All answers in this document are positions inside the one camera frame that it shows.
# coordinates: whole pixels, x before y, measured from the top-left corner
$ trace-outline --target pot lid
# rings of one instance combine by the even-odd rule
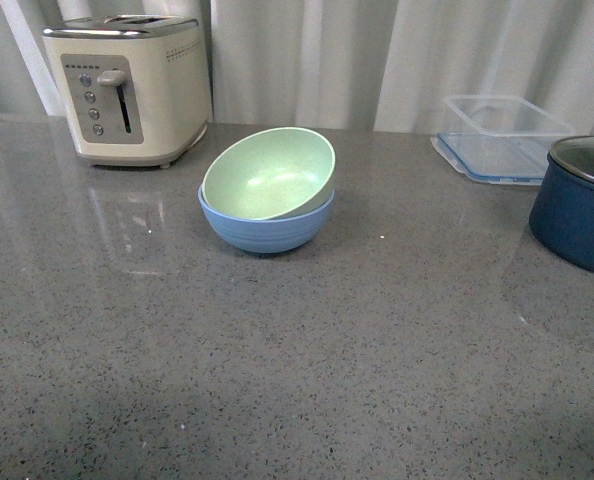
[[[570,137],[550,147],[550,157],[573,175],[594,183],[594,137]]]

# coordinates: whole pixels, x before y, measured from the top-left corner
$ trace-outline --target toaster button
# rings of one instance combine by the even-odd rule
[[[90,87],[90,85],[93,83],[93,80],[87,73],[82,73],[79,76],[79,83],[81,83],[84,87]]]

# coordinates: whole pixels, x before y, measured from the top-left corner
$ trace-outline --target blue bowl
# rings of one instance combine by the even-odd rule
[[[231,245],[254,253],[279,253],[297,248],[312,239],[326,223],[335,197],[297,217],[276,220],[247,220],[220,213],[206,203],[201,187],[197,192],[206,220],[215,233]]]

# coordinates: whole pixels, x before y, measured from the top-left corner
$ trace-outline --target toaster lever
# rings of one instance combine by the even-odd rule
[[[126,73],[121,70],[106,70],[97,77],[102,87],[118,87],[126,81]]]

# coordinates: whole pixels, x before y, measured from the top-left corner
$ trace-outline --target plastic container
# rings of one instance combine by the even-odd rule
[[[540,185],[548,150],[575,129],[521,97],[452,95],[445,130],[434,141],[456,170],[486,183]]]

